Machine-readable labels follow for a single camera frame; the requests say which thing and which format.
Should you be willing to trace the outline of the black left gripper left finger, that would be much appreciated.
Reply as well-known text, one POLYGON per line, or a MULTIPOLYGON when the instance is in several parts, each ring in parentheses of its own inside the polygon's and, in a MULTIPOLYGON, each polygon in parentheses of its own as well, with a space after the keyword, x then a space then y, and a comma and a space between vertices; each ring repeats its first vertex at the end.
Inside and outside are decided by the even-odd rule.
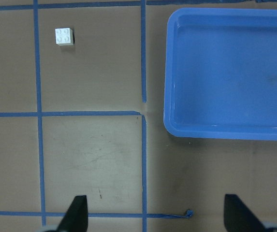
POLYGON ((88 228, 87 196, 75 196, 63 219, 57 226, 57 232, 86 232, 88 228))

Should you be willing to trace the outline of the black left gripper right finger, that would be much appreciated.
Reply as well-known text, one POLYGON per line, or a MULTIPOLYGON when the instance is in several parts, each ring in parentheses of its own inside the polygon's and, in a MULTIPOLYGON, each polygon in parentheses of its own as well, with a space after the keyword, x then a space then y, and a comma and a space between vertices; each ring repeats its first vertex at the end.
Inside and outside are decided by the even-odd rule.
POLYGON ((225 194, 224 227, 227 232, 264 232, 266 230, 236 194, 225 194))

